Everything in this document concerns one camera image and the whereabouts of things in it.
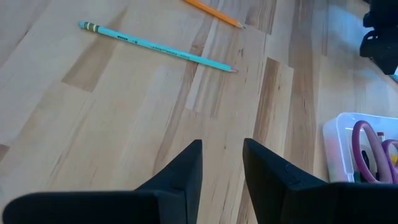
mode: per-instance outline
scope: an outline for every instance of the wooden floor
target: wooden floor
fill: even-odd
[[[0,3],[0,208],[41,190],[135,189],[203,140],[198,223],[256,223],[242,145],[254,138],[327,180],[322,125],[398,116],[398,85],[358,56],[360,0]],[[239,73],[81,30],[79,20],[202,55]]]

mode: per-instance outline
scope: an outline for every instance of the purple scissors handle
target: purple scissors handle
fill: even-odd
[[[376,160],[380,181],[376,180],[376,178],[372,175],[371,171],[366,166],[365,160],[362,157],[361,144],[360,144],[360,134],[362,128],[364,129],[365,134],[368,137],[370,147],[372,149],[374,158]],[[392,162],[390,157],[386,156],[385,150],[383,149],[383,146],[380,143],[377,134],[374,132],[372,126],[368,122],[358,121],[357,123],[355,123],[353,128],[352,144],[353,144],[353,154],[356,165],[358,166],[360,173],[367,180],[367,182],[371,184],[393,183],[393,176],[391,174],[391,170],[392,169],[395,170],[395,168],[392,167]]]

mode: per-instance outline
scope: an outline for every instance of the pencil tip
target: pencil tip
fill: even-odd
[[[240,23],[240,22],[238,23],[238,27],[239,27],[239,28],[241,28],[241,29],[246,29],[246,26],[245,26],[245,25],[243,25],[243,24],[242,24],[242,23]]]
[[[231,67],[231,72],[238,72],[239,70],[235,67]]]

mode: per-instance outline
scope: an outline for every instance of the pencil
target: pencil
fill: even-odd
[[[184,1],[186,1],[187,3],[221,19],[224,22],[231,24],[232,26],[236,26],[238,28],[244,28],[244,26],[236,19],[233,19],[232,17],[229,17],[226,14],[223,14],[222,12],[217,11],[216,9],[213,9],[212,7],[209,7],[209,6],[201,3],[199,0],[184,0]]]
[[[86,29],[88,31],[92,31],[92,32],[96,32],[96,33],[99,33],[99,34],[107,35],[109,37],[114,37],[116,39],[124,40],[126,42],[131,43],[131,44],[136,44],[136,45],[139,45],[141,47],[146,47],[146,48],[149,48],[149,49],[152,49],[152,50],[156,50],[156,51],[159,51],[159,52],[163,52],[163,53],[166,53],[166,54],[169,54],[169,55],[173,55],[173,56],[176,56],[176,57],[184,58],[186,60],[191,60],[193,62],[198,62],[200,64],[211,66],[211,67],[214,67],[214,68],[218,68],[218,69],[221,69],[221,70],[224,70],[224,71],[227,71],[227,72],[237,72],[237,70],[234,69],[230,65],[226,65],[226,64],[223,64],[223,63],[220,63],[220,62],[216,62],[214,60],[210,60],[210,59],[207,59],[207,58],[204,58],[204,57],[200,57],[200,56],[197,56],[197,55],[193,55],[193,54],[190,54],[190,53],[182,52],[180,50],[176,50],[176,49],[173,49],[171,47],[167,47],[167,46],[163,46],[163,45],[156,44],[156,43],[153,43],[153,42],[149,42],[148,40],[142,40],[142,39],[140,39],[138,37],[133,37],[131,35],[123,34],[121,32],[118,32],[118,31],[115,31],[115,30],[111,30],[111,29],[108,29],[106,27],[102,27],[102,26],[96,25],[94,23],[80,21],[79,22],[79,27],[82,28],[82,29]]]

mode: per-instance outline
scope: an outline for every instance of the teal pencil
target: teal pencil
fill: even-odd
[[[106,27],[102,27],[90,22],[84,22],[84,21],[80,21],[79,22],[79,26],[82,29],[86,29],[88,31],[92,31],[92,32],[96,32],[99,34],[103,34],[103,35],[107,35],[109,37],[114,37],[117,38],[119,40],[124,40],[126,42],[129,42],[131,44],[136,44],[136,45],[140,45],[142,47],[146,47],[152,50],[157,50],[159,52],[163,52],[163,53],[167,53],[169,55],[174,55],[176,57],[180,57],[180,58],[184,58],[187,60],[191,60],[193,62],[198,62],[200,64],[203,65],[207,65],[207,66],[211,66],[214,68],[218,68],[227,72],[237,72],[236,69],[234,69],[232,66],[230,65],[226,65],[224,63],[220,63],[220,62],[216,62],[214,60],[210,60],[204,57],[200,57],[197,55],[193,55],[190,53],[186,53],[186,52],[182,52],[180,50],[176,50],[173,49],[171,47],[166,47],[160,44],[156,44],[156,43],[152,43],[149,42],[147,40],[142,40],[138,37],[133,37],[131,35],[127,35],[127,34],[123,34],[121,32],[115,31],[115,30],[111,30],[108,29]]]

